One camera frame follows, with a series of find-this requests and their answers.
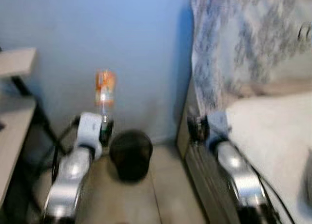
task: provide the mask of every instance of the white bed sheet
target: white bed sheet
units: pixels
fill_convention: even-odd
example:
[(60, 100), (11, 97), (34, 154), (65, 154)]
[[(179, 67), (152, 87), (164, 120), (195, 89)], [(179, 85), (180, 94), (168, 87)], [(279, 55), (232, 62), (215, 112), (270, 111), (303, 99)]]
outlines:
[[(297, 224), (312, 224), (304, 173), (312, 149), (312, 92), (243, 99), (227, 108), (230, 138), (273, 184)], [(282, 221), (289, 223), (269, 192)]]

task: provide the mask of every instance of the beige floor tile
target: beige floor tile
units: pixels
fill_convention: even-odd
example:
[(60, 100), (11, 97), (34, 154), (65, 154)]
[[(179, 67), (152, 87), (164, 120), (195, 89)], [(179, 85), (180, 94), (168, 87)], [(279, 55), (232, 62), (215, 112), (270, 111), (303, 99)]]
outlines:
[(180, 155), (174, 145), (157, 145), (153, 148), (153, 154), (150, 163), (152, 173), (172, 167), (182, 165)]
[(77, 223), (160, 224), (150, 174), (137, 184), (125, 184), (109, 159), (98, 161), (86, 181)]
[(191, 184), (182, 166), (152, 174), (162, 224), (205, 224)]

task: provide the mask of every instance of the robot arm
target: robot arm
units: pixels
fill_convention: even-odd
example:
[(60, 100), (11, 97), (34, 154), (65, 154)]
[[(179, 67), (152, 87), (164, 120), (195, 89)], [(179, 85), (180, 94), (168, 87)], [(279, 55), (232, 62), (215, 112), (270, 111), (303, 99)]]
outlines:
[(81, 115), (74, 149), (62, 158), (49, 191), (43, 223), (74, 223), (85, 175), (91, 163), (102, 154), (101, 124), (101, 115), (87, 112)]
[(276, 224), (275, 212), (256, 172), (227, 139), (225, 112), (200, 117), (189, 112), (188, 128), (193, 147), (209, 146), (221, 168), (228, 194), (232, 198), (242, 224)]

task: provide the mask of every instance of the wooden desk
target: wooden desk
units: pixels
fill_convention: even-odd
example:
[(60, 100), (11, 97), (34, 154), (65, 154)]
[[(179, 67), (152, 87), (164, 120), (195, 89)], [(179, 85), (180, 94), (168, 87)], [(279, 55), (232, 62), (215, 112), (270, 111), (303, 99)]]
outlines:
[(36, 102), (32, 97), (8, 97), (0, 94), (0, 207), (5, 198), (16, 161), (30, 126)]
[(0, 78), (29, 75), (36, 58), (35, 48), (25, 48), (0, 53)]

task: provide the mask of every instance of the blue wall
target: blue wall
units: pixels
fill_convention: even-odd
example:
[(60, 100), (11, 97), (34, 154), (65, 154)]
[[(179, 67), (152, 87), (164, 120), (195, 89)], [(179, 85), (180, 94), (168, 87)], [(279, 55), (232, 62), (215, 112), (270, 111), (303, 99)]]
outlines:
[(59, 132), (94, 111), (97, 69), (117, 74), (116, 130), (173, 138), (190, 77), (188, 0), (0, 0), (0, 46), (37, 47), (31, 90)]

